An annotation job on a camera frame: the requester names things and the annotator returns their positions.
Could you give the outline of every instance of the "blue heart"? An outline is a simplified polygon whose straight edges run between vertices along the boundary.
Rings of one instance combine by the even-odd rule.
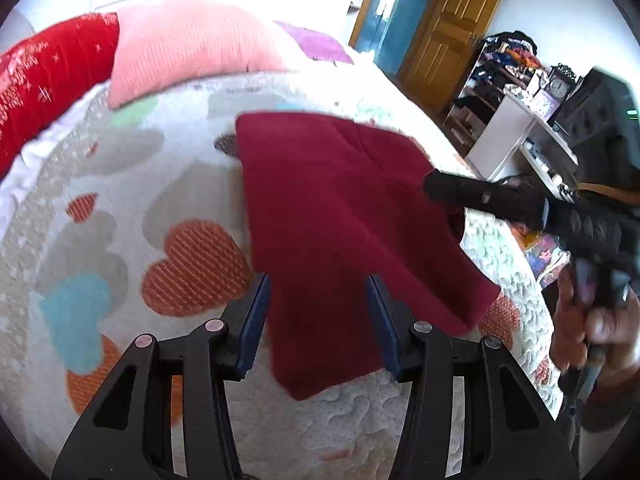
[[[102,362],[97,323],[113,307],[109,284],[96,274],[76,274],[59,282],[40,301],[51,342],[65,368],[88,374]]]

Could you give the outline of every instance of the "door panel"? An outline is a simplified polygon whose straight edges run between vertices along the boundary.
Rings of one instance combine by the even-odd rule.
[[[399,76],[420,104],[441,110],[452,98],[500,0],[430,0]]]

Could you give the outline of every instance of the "bedspread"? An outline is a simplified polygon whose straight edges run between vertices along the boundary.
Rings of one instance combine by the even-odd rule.
[[[365,66],[196,80],[116,112],[99,92],[44,162],[0,246],[0,410],[47,473],[78,413],[138,334],[188,333],[246,288],[251,240],[233,127],[251,110],[375,124],[414,138],[435,167],[470,175],[437,126]],[[502,289],[469,337],[499,335],[557,413],[558,372],[547,358],[552,323],[508,227],[467,211],[462,247]],[[190,267],[197,259],[209,269],[203,281]],[[262,480],[386,478],[410,385],[379,370],[296,402],[271,376],[269,346],[265,333],[247,379],[226,386],[244,471]],[[462,391],[454,380],[450,474],[462,459]],[[172,424],[180,472],[179,381]]]

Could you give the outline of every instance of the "silver screw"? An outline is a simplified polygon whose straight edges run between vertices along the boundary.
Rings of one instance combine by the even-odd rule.
[[[500,346],[502,346],[502,343],[495,335],[485,337],[484,344],[493,350],[497,350],[498,348],[500,348]]]
[[[209,319],[204,326],[209,332],[218,332],[225,327],[225,322],[221,319]]]
[[[416,332],[428,334],[429,332],[431,332],[433,325],[431,325],[431,323],[429,323],[428,321],[416,321],[414,323],[414,328]]]
[[[136,346],[138,348],[146,348],[153,342],[153,338],[149,334],[139,335],[136,338]]]

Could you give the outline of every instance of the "folded clothes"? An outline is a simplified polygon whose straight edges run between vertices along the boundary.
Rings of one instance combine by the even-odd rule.
[[[368,274],[451,335],[497,297],[460,248],[463,211],[422,192],[433,168],[411,139],[288,112],[241,115],[236,132],[253,265],[273,285],[272,370],[295,399],[381,367]]]

